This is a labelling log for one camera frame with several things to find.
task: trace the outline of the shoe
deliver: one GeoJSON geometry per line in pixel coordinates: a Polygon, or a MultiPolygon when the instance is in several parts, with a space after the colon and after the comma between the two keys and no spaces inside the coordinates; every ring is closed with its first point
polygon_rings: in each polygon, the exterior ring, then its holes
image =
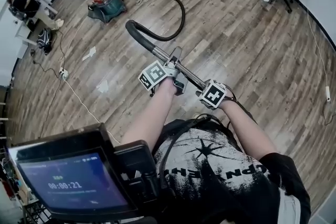
{"type": "Polygon", "coordinates": [[[64,20],[61,20],[61,19],[56,20],[57,29],[61,28],[63,24],[64,24],[64,20]]]}

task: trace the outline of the display screen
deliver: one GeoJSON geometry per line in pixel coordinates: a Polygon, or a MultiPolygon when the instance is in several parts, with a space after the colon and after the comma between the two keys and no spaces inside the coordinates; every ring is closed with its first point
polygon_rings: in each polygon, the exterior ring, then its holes
{"type": "Polygon", "coordinates": [[[98,153],[19,165],[51,208],[103,209],[128,204],[98,153]]]}

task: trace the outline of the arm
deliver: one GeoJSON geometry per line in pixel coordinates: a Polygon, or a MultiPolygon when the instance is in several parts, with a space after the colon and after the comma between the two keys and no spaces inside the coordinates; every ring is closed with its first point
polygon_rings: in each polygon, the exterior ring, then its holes
{"type": "Polygon", "coordinates": [[[176,87],[172,79],[165,79],[159,86],[155,95],[150,100],[147,107],[135,119],[125,135],[121,144],[131,143],[137,140],[145,140],[150,151],[153,150],[160,134],[164,122],[172,106],[176,87]]]}
{"type": "Polygon", "coordinates": [[[224,101],[220,104],[219,108],[230,119],[232,127],[246,154],[260,160],[269,153],[277,152],[269,137],[237,103],[224,101]]]}

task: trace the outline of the black cable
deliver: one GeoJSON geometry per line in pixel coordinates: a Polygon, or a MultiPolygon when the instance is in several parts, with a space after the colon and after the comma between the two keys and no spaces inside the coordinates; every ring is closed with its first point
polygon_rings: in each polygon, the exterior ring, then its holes
{"type": "Polygon", "coordinates": [[[150,36],[150,37],[152,37],[152,38],[154,38],[156,40],[159,40],[159,41],[169,41],[169,40],[174,39],[182,31],[183,26],[184,26],[184,22],[185,22],[185,9],[184,9],[184,6],[183,6],[183,4],[182,4],[182,2],[180,0],[175,0],[175,1],[179,4],[179,6],[181,8],[182,18],[181,18],[181,24],[180,24],[178,30],[174,34],[172,34],[171,36],[169,36],[169,37],[158,36],[157,34],[151,32],[149,29],[147,29],[146,27],[144,27],[143,25],[141,25],[141,24],[139,24],[139,23],[137,23],[137,22],[135,22],[135,21],[132,20],[133,26],[137,30],[139,30],[139,31],[143,32],[144,34],[146,34],[146,35],[148,35],[148,36],[150,36]]]}
{"type": "Polygon", "coordinates": [[[35,60],[33,60],[33,64],[39,65],[42,68],[42,70],[43,70],[44,73],[47,73],[49,70],[52,70],[54,72],[56,78],[59,79],[59,76],[56,74],[56,71],[53,68],[48,68],[47,70],[44,70],[44,68],[42,67],[42,65],[39,62],[36,62],[35,60]]]}
{"type": "MultiPolygon", "coordinates": [[[[61,31],[59,31],[59,32],[62,34],[62,38],[61,38],[61,40],[59,42],[59,47],[60,47],[61,52],[63,54],[63,59],[64,59],[63,68],[64,68],[64,66],[65,66],[65,53],[63,52],[63,49],[62,49],[62,40],[63,40],[63,35],[64,34],[61,31]]],[[[56,35],[56,38],[54,39],[53,45],[55,44],[56,40],[58,39],[57,33],[55,33],[55,35],[56,35]]],[[[57,75],[57,72],[53,68],[48,68],[47,70],[44,70],[43,66],[39,62],[36,62],[35,60],[33,60],[33,64],[39,65],[42,68],[42,70],[43,70],[44,73],[48,72],[49,70],[52,70],[54,72],[56,78],[59,79],[59,75],[57,75]]]]}
{"type": "MultiPolygon", "coordinates": [[[[59,32],[62,34],[62,38],[61,38],[61,40],[60,40],[60,42],[59,42],[59,47],[60,47],[61,52],[62,52],[63,57],[64,57],[64,61],[63,61],[63,68],[64,68],[64,66],[65,66],[65,60],[66,60],[66,58],[65,58],[65,53],[63,52],[63,49],[62,49],[62,40],[63,40],[63,36],[64,36],[64,34],[63,34],[61,31],[59,31],[59,32]]],[[[56,38],[54,39],[53,44],[55,44],[56,40],[58,39],[58,35],[57,35],[57,33],[55,33],[55,35],[56,35],[56,38]]],[[[38,138],[41,138],[41,136],[42,136],[42,132],[43,132],[43,129],[44,129],[44,126],[45,126],[45,124],[46,124],[46,122],[47,122],[47,120],[48,120],[48,117],[49,117],[49,112],[50,112],[51,106],[53,105],[54,100],[55,100],[56,95],[57,95],[57,92],[58,92],[58,90],[59,90],[59,87],[61,86],[62,76],[61,76],[61,75],[57,75],[57,74],[56,74],[56,71],[55,71],[53,68],[49,68],[49,69],[47,69],[47,70],[44,70],[44,68],[42,67],[42,65],[41,65],[40,63],[34,61],[34,60],[33,60],[33,64],[35,64],[35,65],[38,64],[38,65],[42,68],[42,70],[43,70],[44,73],[48,72],[49,70],[52,70],[52,71],[54,72],[56,78],[59,79],[59,85],[58,85],[58,87],[57,87],[57,89],[56,89],[56,91],[55,91],[54,97],[53,97],[53,99],[52,99],[52,101],[51,101],[51,104],[50,104],[50,106],[49,106],[49,108],[48,108],[48,112],[47,112],[46,120],[44,121],[44,123],[43,123],[43,125],[42,125],[42,130],[41,130],[41,133],[40,133],[40,135],[39,135],[39,137],[38,137],[38,138]]]]}
{"type": "Polygon", "coordinates": [[[64,62],[63,62],[63,68],[64,68],[64,66],[65,66],[65,53],[64,53],[64,51],[63,51],[63,49],[62,49],[62,40],[63,40],[63,36],[64,36],[64,34],[63,34],[60,30],[58,30],[58,31],[62,34],[61,40],[60,40],[60,42],[59,42],[59,47],[60,47],[61,52],[62,52],[62,54],[63,54],[63,59],[64,59],[64,62]]]}
{"type": "Polygon", "coordinates": [[[332,120],[333,120],[334,116],[336,116],[336,114],[334,114],[333,116],[331,116],[330,122],[327,123],[326,117],[324,115],[324,109],[326,107],[326,104],[327,104],[327,100],[324,102],[324,105],[323,105],[323,108],[322,108],[322,115],[323,115],[323,118],[324,118],[324,125],[328,126],[332,122],[332,120]]]}
{"type": "Polygon", "coordinates": [[[54,100],[55,100],[55,98],[56,98],[56,95],[57,95],[57,92],[58,92],[59,87],[61,86],[61,83],[62,83],[62,77],[60,77],[60,79],[59,79],[59,85],[58,85],[58,87],[57,87],[57,89],[56,89],[56,91],[55,91],[54,97],[53,97],[53,99],[52,99],[52,101],[51,101],[51,104],[50,104],[50,106],[49,106],[49,109],[48,109],[48,112],[47,112],[46,120],[44,121],[44,123],[43,123],[43,125],[42,125],[42,130],[41,130],[40,136],[38,137],[39,139],[40,139],[41,136],[42,136],[42,132],[43,132],[43,129],[44,129],[44,125],[46,124],[46,122],[47,122],[47,120],[48,120],[49,112],[50,112],[51,106],[53,105],[53,102],[54,102],[54,100]]]}

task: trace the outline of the person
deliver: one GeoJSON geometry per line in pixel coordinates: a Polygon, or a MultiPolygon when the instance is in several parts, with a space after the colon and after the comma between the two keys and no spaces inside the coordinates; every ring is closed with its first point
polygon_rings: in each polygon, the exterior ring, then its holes
{"type": "Polygon", "coordinates": [[[11,7],[26,14],[27,18],[37,18],[45,23],[51,30],[59,29],[64,24],[64,20],[52,20],[45,13],[44,7],[36,0],[7,0],[11,7]]]}
{"type": "Polygon", "coordinates": [[[277,152],[237,102],[223,101],[219,109],[244,151],[212,115],[164,126],[175,93],[172,79],[163,80],[121,141],[146,141],[161,183],[175,193],[161,222],[308,223],[310,198],[293,160],[277,152]]]}

